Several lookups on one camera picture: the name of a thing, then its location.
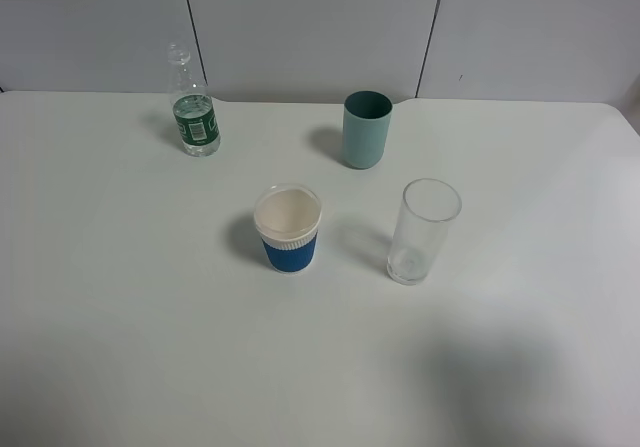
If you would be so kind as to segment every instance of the clear drinking glass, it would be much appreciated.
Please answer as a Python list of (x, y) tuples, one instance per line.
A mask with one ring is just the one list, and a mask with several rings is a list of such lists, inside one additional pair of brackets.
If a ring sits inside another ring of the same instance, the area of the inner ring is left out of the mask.
[(422, 282), (429, 273), (462, 200), (453, 187), (436, 179), (418, 179), (402, 193), (387, 271), (405, 285)]

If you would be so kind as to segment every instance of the paper cup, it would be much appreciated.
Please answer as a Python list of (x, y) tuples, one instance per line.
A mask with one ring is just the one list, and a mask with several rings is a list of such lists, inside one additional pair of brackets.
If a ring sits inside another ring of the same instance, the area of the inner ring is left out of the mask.
[(299, 272), (311, 263), (321, 216), (320, 200), (303, 185), (274, 185), (260, 196), (253, 220), (274, 269)]

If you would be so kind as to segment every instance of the white table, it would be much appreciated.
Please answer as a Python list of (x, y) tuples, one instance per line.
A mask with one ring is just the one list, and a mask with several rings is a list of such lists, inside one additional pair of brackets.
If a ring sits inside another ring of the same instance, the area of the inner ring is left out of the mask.
[[(381, 163), (356, 171), (339, 105), (215, 108), (222, 146), (195, 159), (162, 95), (0, 95), (8, 435), (638, 445), (640, 138), (616, 110), (411, 100)], [(463, 208), (427, 282), (405, 287), (385, 255), (418, 177)], [(251, 224), (278, 182), (324, 204), (297, 276), (267, 266)]]

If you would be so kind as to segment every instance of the cup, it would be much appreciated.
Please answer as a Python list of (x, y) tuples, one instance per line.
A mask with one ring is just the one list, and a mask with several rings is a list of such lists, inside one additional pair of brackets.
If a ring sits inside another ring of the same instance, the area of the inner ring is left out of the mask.
[(460, 196), (441, 180), (418, 179), (405, 187), (387, 261), (393, 280), (415, 285), (427, 277), (460, 210)]
[(356, 169), (376, 165), (384, 153), (393, 104), (379, 92), (351, 94), (344, 102), (342, 155)]
[(253, 220), (269, 262), (279, 272), (300, 272), (313, 259), (322, 205), (299, 184), (278, 184), (256, 202)]

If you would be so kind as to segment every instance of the green label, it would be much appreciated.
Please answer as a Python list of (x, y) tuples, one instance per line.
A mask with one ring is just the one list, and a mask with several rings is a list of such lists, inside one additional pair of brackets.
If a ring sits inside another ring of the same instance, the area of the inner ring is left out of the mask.
[(207, 145), (218, 138), (218, 122), (213, 108), (206, 114), (192, 119), (175, 115), (182, 140), (189, 145)]

